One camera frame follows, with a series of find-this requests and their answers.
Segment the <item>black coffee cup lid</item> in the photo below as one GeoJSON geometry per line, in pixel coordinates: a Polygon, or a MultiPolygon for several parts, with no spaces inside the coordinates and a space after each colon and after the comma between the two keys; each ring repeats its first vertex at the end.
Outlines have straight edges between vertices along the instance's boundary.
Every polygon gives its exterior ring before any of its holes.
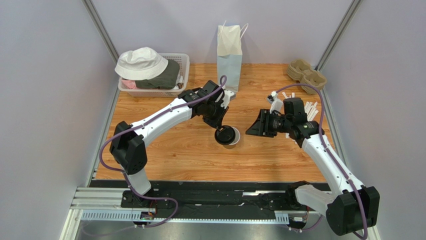
{"type": "Polygon", "coordinates": [[[231,126],[224,125],[215,130],[214,138],[221,145],[229,145],[234,140],[234,131],[231,126]]]}

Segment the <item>white paper coffee cup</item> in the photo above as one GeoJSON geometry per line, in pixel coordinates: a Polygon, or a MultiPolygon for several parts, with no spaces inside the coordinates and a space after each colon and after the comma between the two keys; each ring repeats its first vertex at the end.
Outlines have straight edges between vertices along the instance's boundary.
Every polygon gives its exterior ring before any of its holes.
{"type": "Polygon", "coordinates": [[[234,139],[233,139],[233,141],[230,144],[224,146],[226,149],[233,149],[233,148],[235,148],[236,145],[237,145],[237,143],[241,139],[240,131],[237,128],[235,128],[235,127],[232,127],[231,129],[233,130],[233,133],[234,133],[234,139]]]}

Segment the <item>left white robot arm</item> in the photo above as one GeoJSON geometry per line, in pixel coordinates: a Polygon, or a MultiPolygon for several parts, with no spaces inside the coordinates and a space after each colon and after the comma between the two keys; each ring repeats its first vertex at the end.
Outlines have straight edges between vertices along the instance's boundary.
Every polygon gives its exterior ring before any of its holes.
{"type": "Polygon", "coordinates": [[[183,91],[166,107],[153,115],[115,127],[109,148],[115,161],[132,187],[140,195],[151,189],[145,166],[148,163],[146,148],[152,141],[176,125],[201,116],[204,123],[215,129],[214,139],[225,146],[239,140],[239,132],[223,124],[229,103],[236,94],[209,80],[203,87],[183,91]]]}

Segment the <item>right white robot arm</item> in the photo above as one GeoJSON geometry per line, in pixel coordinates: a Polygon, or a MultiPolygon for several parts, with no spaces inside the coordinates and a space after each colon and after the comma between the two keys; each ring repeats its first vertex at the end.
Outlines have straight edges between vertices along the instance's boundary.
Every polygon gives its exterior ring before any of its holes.
{"type": "Polygon", "coordinates": [[[301,98],[285,99],[283,109],[283,113],[274,107],[261,109],[245,133],[268,138],[288,134],[315,162],[331,191],[326,193],[299,181],[287,187],[286,202],[293,208],[306,206],[317,211],[338,236],[374,227],[380,203],[378,190],[366,187],[344,166],[319,123],[308,120],[301,98]]]}

